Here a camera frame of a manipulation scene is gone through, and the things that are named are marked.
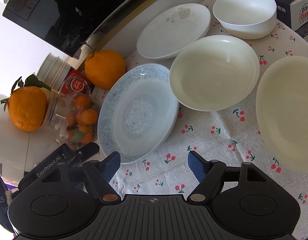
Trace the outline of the blue patterned plate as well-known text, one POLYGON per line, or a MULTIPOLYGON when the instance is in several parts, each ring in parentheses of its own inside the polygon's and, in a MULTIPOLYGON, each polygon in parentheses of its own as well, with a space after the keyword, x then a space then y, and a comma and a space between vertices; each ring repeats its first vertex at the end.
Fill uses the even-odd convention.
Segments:
POLYGON ((108 92, 98 119, 104 155, 120 154, 130 164, 155 151, 171 133, 179 102, 170 89, 167 67, 147 63, 124 74, 108 92))

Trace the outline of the large cream bowl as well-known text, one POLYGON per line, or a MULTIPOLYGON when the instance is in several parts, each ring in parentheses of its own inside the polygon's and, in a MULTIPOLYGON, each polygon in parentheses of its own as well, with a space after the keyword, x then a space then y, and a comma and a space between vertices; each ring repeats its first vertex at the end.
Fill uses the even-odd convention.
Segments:
POLYGON ((284 57, 264 72, 256 116, 270 154, 291 171, 308 174, 307 57, 284 57))

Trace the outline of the white rose plate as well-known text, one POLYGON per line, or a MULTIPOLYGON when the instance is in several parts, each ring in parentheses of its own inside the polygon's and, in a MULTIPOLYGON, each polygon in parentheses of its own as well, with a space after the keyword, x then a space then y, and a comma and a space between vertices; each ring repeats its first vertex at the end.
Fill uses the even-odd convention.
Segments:
POLYGON ((176 57, 187 45, 204 37, 211 24, 209 9, 187 3, 167 9, 143 29, 137 40, 137 52, 150 60, 176 57))

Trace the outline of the small white speckled bowl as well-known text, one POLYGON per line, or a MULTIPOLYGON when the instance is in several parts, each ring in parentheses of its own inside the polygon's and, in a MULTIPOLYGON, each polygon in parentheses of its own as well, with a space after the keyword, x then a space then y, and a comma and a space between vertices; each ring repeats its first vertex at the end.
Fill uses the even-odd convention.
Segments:
POLYGON ((228 33, 245 40, 270 34, 276 25, 275 0, 217 0, 212 12, 228 33))

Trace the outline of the cherry print tablecloth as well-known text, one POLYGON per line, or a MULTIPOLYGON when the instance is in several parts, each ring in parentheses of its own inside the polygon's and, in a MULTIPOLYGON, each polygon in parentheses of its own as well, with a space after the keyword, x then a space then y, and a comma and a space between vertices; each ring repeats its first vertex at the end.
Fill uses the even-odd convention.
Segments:
POLYGON ((146 157, 122 165, 111 179, 112 187, 121 196, 129 193, 187 196, 198 183, 187 165, 189 151, 229 166, 249 161, 297 200, 301 216, 293 235, 296 239, 307 239, 308 174, 287 169, 266 150, 258 129, 255 101, 256 92, 251 92, 237 105, 218 112, 198 112, 180 106, 168 139, 146 157))

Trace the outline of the glass jar of kumquats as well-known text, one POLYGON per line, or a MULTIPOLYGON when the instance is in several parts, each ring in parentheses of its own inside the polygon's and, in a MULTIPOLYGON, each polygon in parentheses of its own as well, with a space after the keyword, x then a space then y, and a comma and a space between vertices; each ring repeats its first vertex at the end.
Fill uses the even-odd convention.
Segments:
POLYGON ((77 150, 97 137, 99 104, 86 94, 51 94, 43 127, 59 144, 77 150))

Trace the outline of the large orange on jar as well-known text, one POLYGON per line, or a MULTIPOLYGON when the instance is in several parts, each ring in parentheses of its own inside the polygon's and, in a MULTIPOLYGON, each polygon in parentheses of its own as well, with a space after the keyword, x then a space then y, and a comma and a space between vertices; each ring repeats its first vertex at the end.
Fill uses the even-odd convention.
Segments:
POLYGON ((12 86, 10 96, 0 100, 0 103, 18 129, 32 132, 43 125, 50 94, 51 87, 31 74, 25 80, 19 77, 12 86))

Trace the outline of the stack of paper cups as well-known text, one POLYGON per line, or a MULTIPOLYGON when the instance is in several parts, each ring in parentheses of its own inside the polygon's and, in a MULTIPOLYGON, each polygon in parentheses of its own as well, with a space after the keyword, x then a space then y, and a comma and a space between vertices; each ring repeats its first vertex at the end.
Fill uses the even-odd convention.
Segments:
POLYGON ((59 56, 49 53, 41 64, 36 76, 50 88, 59 90, 71 70, 71 65, 63 61, 59 56))

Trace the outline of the large orange near microwave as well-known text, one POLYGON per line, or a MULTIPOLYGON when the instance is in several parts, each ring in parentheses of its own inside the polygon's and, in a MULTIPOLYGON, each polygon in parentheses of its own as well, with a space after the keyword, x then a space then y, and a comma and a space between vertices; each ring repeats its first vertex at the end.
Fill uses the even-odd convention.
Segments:
POLYGON ((126 72, 125 59, 112 50, 90 53, 85 60, 85 75, 100 89, 110 90, 126 72))

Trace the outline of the black microwave oven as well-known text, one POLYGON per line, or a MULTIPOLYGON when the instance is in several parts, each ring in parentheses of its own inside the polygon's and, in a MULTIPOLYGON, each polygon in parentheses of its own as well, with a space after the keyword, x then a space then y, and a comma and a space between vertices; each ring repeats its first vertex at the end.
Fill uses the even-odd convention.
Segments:
POLYGON ((3 16, 68 56, 127 0, 9 0, 3 16))

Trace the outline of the Ganten water carton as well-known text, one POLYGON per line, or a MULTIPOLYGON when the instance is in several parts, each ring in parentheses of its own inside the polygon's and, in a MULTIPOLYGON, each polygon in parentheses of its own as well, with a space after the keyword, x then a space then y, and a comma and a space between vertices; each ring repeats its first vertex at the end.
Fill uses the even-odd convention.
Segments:
POLYGON ((277 19, 308 42, 308 0, 275 0, 277 19))

